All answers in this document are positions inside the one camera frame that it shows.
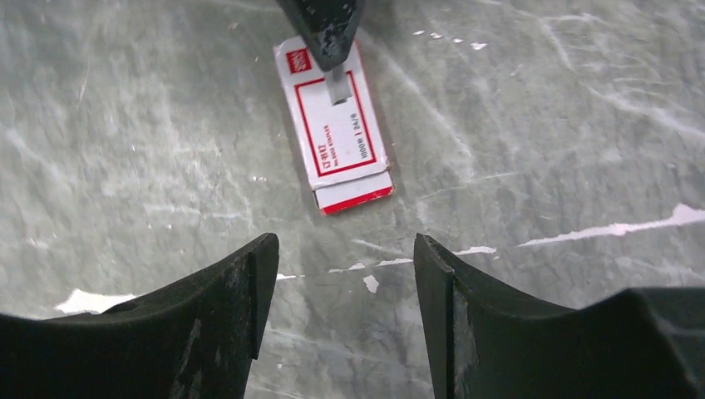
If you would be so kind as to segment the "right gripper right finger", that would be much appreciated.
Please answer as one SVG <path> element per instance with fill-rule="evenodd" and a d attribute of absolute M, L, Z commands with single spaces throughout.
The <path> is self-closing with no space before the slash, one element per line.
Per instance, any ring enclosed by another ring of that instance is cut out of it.
<path fill-rule="evenodd" d="M 418 234 L 413 265 L 437 398 L 701 398 L 702 288 L 626 288 L 572 309 Z"/>

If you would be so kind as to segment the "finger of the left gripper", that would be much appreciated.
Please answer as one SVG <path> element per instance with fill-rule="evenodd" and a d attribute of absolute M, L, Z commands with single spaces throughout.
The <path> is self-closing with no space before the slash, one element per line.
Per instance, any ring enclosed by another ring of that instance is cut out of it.
<path fill-rule="evenodd" d="M 364 0 L 278 0 L 324 72 L 347 59 L 359 27 Z"/>

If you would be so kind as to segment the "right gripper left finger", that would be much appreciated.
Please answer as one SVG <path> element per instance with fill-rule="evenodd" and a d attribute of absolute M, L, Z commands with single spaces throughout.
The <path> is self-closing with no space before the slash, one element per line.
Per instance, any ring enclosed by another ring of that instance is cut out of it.
<path fill-rule="evenodd" d="M 241 398 L 279 266 L 262 234 L 226 258 L 99 314 L 1 317 L 4 398 Z"/>

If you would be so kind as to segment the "red white staple box sleeve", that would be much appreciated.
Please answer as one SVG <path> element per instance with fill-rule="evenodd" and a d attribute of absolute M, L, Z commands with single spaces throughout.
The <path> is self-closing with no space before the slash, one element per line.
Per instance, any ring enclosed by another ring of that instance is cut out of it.
<path fill-rule="evenodd" d="M 337 105 L 332 103 L 324 72 L 301 37 L 274 47 L 274 60 L 312 190 L 389 170 L 357 42 L 343 63 L 344 81 L 352 95 Z"/>

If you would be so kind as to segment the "staple box tray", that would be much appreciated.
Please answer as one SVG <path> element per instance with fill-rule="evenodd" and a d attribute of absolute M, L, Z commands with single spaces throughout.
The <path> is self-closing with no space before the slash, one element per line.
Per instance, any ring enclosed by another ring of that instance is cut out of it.
<path fill-rule="evenodd" d="M 393 191 L 392 176 L 384 171 L 323 187 L 314 192 L 314 197 L 321 213 L 330 215 L 387 197 Z"/>

